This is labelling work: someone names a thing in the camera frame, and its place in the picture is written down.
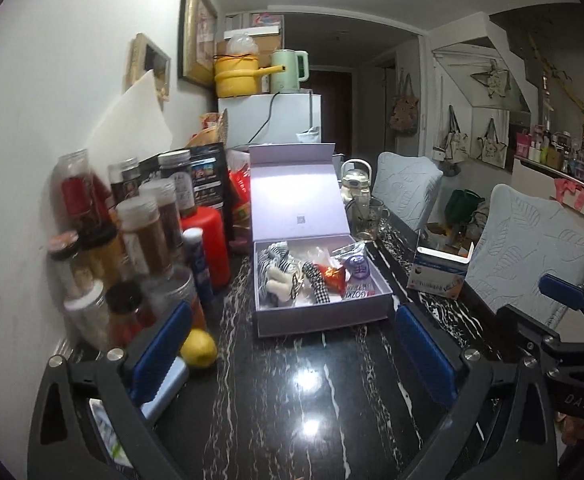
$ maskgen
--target green kettle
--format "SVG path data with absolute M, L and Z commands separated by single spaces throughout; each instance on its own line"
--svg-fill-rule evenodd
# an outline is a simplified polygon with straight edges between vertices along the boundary
M 285 67 L 284 72 L 269 77 L 269 91 L 272 94 L 298 93 L 301 89 L 299 83 L 310 78 L 310 63 L 304 50 L 275 50 L 272 53 L 272 65 Z

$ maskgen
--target metal screw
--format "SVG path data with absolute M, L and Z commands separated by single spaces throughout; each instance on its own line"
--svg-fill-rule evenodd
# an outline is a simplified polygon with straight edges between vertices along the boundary
M 60 355 L 53 355 L 48 361 L 50 368 L 56 368 L 63 364 L 63 358 Z
M 473 348 L 468 348 L 462 355 L 467 359 L 467 361 L 478 361 L 480 359 L 480 352 Z
M 120 348 L 113 348 L 108 352 L 108 361 L 118 361 L 123 357 L 124 353 Z

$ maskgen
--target glass mug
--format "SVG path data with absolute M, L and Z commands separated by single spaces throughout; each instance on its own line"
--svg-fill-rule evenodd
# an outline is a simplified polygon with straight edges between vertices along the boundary
M 354 238 L 364 242 L 376 240 L 381 219 L 390 216 L 383 201 L 369 195 L 356 196 L 348 206 L 351 208 L 348 219 Z

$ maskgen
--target red foil candy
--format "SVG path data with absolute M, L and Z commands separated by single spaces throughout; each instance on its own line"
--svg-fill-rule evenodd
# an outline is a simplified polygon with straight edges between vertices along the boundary
M 321 272 L 325 285 L 331 290 L 337 291 L 341 298 L 345 295 L 345 267 L 328 267 L 321 264 L 314 264 Z

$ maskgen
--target black snack bag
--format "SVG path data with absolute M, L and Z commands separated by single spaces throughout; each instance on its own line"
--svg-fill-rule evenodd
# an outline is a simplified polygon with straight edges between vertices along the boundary
M 234 240 L 232 228 L 232 188 L 227 174 L 227 160 L 222 142 L 179 148 L 189 150 L 192 166 L 194 202 L 197 205 L 219 209 L 223 218 L 225 240 Z M 154 155 L 139 163 L 141 183 L 161 177 L 159 156 Z

